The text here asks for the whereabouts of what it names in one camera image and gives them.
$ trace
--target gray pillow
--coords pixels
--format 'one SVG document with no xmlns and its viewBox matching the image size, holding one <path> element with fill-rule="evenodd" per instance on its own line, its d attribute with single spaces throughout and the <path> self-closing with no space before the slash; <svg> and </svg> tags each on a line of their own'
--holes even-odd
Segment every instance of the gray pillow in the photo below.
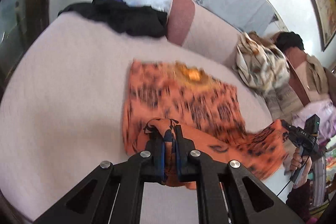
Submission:
<svg viewBox="0 0 336 224">
<path fill-rule="evenodd" d="M 267 0 L 197 0 L 236 29 L 262 36 L 274 16 Z"/>
</svg>

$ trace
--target human hand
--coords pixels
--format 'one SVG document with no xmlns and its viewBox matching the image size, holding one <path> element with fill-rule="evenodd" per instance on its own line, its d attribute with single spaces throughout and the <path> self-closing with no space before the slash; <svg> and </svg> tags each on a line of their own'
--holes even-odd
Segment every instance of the human hand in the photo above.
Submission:
<svg viewBox="0 0 336 224">
<path fill-rule="evenodd" d="M 309 157 L 308 160 L 307 160 L 308 156 L 303 156 L 301 158 L 299 153 L 300 153 L 300 148 L 296 148 L 295 153 L 293 154 L 293 158 L 291 160 L 291 166 L 289 167 L 290 171 L 295 171 L 296 169 L 300 168 L 303 164 L 305 164 L 306 161 L 307 161 L 307 163 L 304 167 L 302 177 L 301 177 L 298 185 L 297 186 L 294 185 L 293 186 L 294 188 L 299 188 L 300 186 L 304 185 L 307 182 L 308 173 L 309 173 L 311 165 L 312 165 L 312 161 L 311 161 L 310 157 Z"/>
</svg>

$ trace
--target orange patterned fabric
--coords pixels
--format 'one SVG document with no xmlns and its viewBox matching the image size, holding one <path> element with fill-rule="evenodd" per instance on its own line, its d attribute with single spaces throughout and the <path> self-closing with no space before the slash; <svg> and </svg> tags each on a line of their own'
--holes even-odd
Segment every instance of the orange patterned fabric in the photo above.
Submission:
<svg viewBox="0 0 336 224">
<path fill-rule="evenodd" d="M 175 170 L 175 132 L 180 124 L 184 138 L 214 160 L 238 160 L 259 179 L 266 179 L 286 157 L 280 120 L 258 134 L 245 131 L 236 87 L 181 64 L 134 61 L 124 105 L 123 141 L 126 153 L 145 149 L 149 128 L 164 138 L 166 184 L 180 186 Z"/>
</svg>

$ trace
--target silver screw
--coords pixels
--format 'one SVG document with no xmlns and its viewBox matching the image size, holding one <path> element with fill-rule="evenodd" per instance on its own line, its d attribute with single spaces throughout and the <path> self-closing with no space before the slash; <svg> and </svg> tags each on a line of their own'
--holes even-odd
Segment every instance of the silver screw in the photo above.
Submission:
<svg viewBox="0 0 336 224">
<path fill-rule="evenodd" d="M 190 151 L 190 155 L 193 157 L 199 157 L 201 154 L 201 152 L 199 152 L 198 150 L 192 150 Z"/>
<path fill-rule="evenodd" d="M 237 160 L 232 160 L 232 161 L 230 161 L 230 165 L 233 168 L 238 168 L 240 166 L 240 162 L 237 161 Z"/>
<path fill-rule="evenodd" d="M 111 166 L 111 163 L 108 161 L 108 160 L 103 160 L 101 163 L 100 163 L 100 167 L 103 168 L 103 169 L 107 169 Z"/>
<path fill-rule="evenodd" d="M 151 155 L 151 153 L 149 151 L 147 151 L 147 150 L 142 151 L 140 153 L 140 156 L 143 157 L 143 158 L 148 158 L 150 155 Z"/>
</svg>

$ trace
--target black cable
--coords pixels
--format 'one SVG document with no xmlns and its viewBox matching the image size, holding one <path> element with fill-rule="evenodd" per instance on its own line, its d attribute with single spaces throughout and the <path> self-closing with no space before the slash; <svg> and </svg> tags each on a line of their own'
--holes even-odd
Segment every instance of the black cable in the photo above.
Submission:
<svg viewBox="0 0 336 224">
<path fill-rule="evenodd" d="M 314 148 L 314 146 L 315 146 L 315 144 L 316 144 L 316 139 L 317 139 L 317 137 L 315 137 L 314 144 L 313 144 L 313 148 Z M 308 159 L 310 158 L 310 154 L 311 154 L 311 151 L 309 152 L 308 158 L 306 159 L 306 161 L 304 162 L 304 164 L 302 165 L 301 168 L 304 168 L 304 167 L 305 167 L 305 165 L 306 165 Z M 277 196 L 279 196 L 279 195 L 281 194 L 281 192 L 288 186 L 288 184 L 289 184 L 290 182 L 291 182 L 291 180 L 289 180 L 289 182 L 287 182 L 287 184 L 284 186 L 284 188 L 282 188 L 282 190 L 279 192 L 279 194 L 277 194 Z"/>
</svg>

